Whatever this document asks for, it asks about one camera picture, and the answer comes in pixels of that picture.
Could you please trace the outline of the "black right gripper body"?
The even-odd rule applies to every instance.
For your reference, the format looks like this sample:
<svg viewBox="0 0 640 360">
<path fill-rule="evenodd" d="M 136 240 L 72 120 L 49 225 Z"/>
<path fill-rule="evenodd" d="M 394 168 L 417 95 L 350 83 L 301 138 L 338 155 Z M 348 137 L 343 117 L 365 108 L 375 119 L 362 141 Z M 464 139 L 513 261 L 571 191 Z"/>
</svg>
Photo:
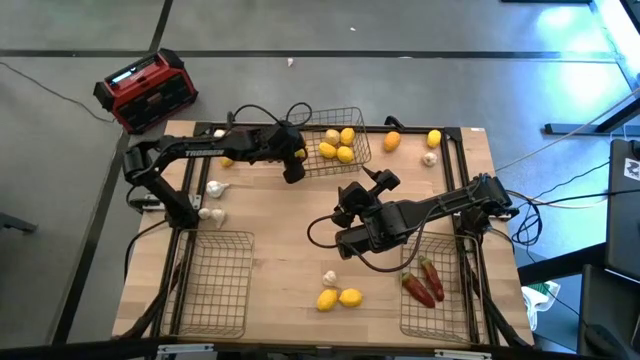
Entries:
<svg viewBox="0 0 640 360">
<path fill-rule="evenodd" d="M 379 195 L 391 191 L 394 186 L 373 186 L 366 189 L 356 187 L 356 217 L 362 229 L 405 229 L 406 221 L 400 209 L 400 203 L 383 202 Z"/>
</svg>

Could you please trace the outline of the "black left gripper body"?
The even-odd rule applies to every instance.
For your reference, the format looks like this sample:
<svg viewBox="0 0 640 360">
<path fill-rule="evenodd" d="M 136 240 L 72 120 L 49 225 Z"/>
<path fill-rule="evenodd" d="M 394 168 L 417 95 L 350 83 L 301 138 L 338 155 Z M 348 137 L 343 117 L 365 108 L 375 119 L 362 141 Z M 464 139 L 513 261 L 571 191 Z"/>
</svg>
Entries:
<svg viewBox="0 0 640 360">
<path fill-rule="evenodd" d="M 293 134 L 295 132 L 300 132 L 299 128 L 290 122 L 274 124 L 263 130 L 264 159 L 269 162 L 284 162 L 297 158 L 295 152 L 300 149 L 293 148 Z"/>
</svg>

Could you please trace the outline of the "red black jobsite radio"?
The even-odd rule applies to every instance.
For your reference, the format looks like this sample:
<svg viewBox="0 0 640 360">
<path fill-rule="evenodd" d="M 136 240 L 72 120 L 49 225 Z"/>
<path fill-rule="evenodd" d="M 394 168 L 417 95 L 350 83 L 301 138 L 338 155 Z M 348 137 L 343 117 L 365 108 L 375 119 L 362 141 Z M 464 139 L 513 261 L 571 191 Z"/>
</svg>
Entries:
<svg viewBox="0 0 640 360">
<path fill-rule="evenodd" d="M 93 90 L 101 107 L 135 135 L 193 104 L 198 94 L 184 62 L 166 48 L 105 77 Z"/>
</svg>

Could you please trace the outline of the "white green bag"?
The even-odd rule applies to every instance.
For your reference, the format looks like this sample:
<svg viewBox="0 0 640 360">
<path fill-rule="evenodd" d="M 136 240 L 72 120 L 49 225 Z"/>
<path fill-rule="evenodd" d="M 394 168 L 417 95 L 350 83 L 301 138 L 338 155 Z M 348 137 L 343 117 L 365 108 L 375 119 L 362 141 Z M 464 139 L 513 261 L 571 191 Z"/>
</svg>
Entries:
<svg viewBox="0 0 640 360">
<path fill-rule="evenodd" d="M 537 328 L 537 313 L 546 312 L 553 306 L 560 289 L 561 285 L 553 281 L 521 287 L 527 318 L 532 331 Z"/>
</svg>

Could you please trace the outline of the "black table foot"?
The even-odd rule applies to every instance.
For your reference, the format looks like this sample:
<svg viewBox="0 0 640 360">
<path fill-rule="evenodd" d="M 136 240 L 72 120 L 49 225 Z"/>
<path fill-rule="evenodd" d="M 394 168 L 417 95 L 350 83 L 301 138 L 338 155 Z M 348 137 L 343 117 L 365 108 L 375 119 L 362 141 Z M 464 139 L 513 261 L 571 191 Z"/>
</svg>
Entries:
<svg viewBox="0 0 640 360">
<path fill-rule="evenodd" d="M 547 123 L 542 127 L 544 135 L 552 136 L 640 136 L 640 125 L 629 122 L 640 118 L 640 88 L 611 105 L 608 109 L 584 124 Z"/>
</svg>

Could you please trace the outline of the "black desk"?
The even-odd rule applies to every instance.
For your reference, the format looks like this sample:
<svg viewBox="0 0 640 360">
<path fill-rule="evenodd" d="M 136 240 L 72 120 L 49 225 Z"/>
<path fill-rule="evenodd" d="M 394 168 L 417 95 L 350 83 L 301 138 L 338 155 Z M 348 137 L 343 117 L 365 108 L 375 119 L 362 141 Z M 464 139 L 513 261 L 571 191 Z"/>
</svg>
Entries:
<svg viewBox="0 0 640 360">
<path fill-rule="evenodd" d="M 585 341 L 589 325 L 599 324 L 618 340 L 624 356 L 640 353 L 640 283 L 606 270 L 606 245 L 598 244 L 518 269 L 521 283 L 530 285 L 582 275 L 577 353 L 601 355 Z"/>
</svg>

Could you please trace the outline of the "black computer mouse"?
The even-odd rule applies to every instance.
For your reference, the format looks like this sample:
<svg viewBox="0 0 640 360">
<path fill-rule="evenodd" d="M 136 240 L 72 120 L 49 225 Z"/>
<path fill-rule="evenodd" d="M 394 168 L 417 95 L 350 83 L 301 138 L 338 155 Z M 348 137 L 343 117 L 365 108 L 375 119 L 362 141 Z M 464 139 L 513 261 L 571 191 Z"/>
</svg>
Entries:
<svg viewBox="0 0 640 360">
<path fill-rule="evenodd" d="M 624 354 L 613 334 L 599 324 L 589 325 L 585 331 L 585 341 L 589 347 L 601 355 L 617 357 Z"/>
</svg>

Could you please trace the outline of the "black crossbeam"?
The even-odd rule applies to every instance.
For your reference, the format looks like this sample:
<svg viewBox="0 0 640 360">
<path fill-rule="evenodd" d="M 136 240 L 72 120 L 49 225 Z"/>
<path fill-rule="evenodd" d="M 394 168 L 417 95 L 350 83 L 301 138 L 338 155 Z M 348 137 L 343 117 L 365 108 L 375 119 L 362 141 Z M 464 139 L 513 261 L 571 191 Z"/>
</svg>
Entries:
<svg viewBox="0 0 640 360">
<path fill-rule="evenodd" d="M 145 356 L 155 356 L 157 347 L 162 344 L 190 343 L 180 343 L 175 337 L 157 337 L 19 347 L 0 349 L 0 360 L 128 360 Z M 212 344 L 215 346 L 213 352 L 264 351 L 269 353 L 299 353 L 315 356 L 372 355 L 434 357 L 435 349 L 457 350 L 451 346 L 444 345 L 394 348 L 336 345 L 268 345 L 232 342 L 215 342 Z M 493 360 L 640 360 L 640 353 L 635 351 L 627 356 L 605 357 L 600 355 L 547 352 L 532 347 L 472 345 L 462 350 L 491 353 Z"/>
</svg>

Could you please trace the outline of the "black furniture foot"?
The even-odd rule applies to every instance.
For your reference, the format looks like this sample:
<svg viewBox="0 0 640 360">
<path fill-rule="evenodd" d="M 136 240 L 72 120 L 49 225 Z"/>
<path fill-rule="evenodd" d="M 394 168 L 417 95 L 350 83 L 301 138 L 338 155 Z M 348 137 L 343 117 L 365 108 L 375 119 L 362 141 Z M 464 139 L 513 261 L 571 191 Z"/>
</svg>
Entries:
<svg viewBox="0 0 640 360">
<path fill-rule="evenodd" d="M 32 234 L 37 230 L 38 226 L 18 217 L 0 212 L 0 228 L 14 229 L 21 231 L 23 234 Z"/>
</svg>

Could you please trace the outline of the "black metal table frame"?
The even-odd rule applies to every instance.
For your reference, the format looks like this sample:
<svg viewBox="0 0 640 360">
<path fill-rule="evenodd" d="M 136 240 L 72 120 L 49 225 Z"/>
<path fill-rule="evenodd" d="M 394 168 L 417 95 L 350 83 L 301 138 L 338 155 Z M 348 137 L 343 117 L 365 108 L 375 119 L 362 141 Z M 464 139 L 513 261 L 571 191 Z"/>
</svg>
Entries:
<svg viewBox="0 0 640 360">
<path fill-rule="evenodd" d="M 393 152 L 383 149 L 385 128 L 366 129 L 370 170 L 389 169 L 400 179 L 385 201 L 422 200 L 459 184 L 457 171 L 442 165 L 427 167 L 422 157 L 428 146 L 424 127 L 408 127 Z M 277 163 L 236 163 L 222 167 L 212 161 L 208 176 L 229 183 L 220 199 L 206 198 L 207 207 L 226 212 L 223 226 L 211 220 L 198 230 L 245 231 L 254 234 L 254 255 L 247 323 L 237 339 L 178 337 L 184 341 L 232 342 L 268 345 L 318 345 L 394 347 L 444 345 L 465 348 L 469 344 L 412 337 L 400 331 L 401 275 L 412 263 L 401 260 L 401 246 L 379 253 L 344 260 L 335 249 L 336 226 L 329 214 L 338 200 L 338 189 L 358 181 L 372 181 L 363 168 L 357 172 L 305 177 L 287 184 Z M 416 233 L 455 235 L 448 218 L 433 221 Z M 329 270 L 338 277 L 335 288 L 322 284 Z M 363 295 L 358 307 L 345 307 L 339 300 L 331 311 L 320 312 L 316 300 L 325 289 L 338 295 L 348 288 Z"/>
</svg>

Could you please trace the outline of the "silver metal bracket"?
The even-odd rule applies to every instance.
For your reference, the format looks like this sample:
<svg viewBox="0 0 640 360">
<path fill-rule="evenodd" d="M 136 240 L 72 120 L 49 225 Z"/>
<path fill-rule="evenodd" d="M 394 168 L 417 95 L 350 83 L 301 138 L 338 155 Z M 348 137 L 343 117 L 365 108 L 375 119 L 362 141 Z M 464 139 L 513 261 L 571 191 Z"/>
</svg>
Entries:
<svg viewBox="0 0 640 360">
<path fill-rule="evenodd" d="M 491 353 L 452 349 L 435 349 L 434 357 L 448 360 L 493 360 Z"/>
<path fill-rule="evenodd" d="M 175 360 L 178 355 L 213 352 L 212 343 L 162 344 L 157 347 L 156 355 L 161 360 Z"/>
</svg>

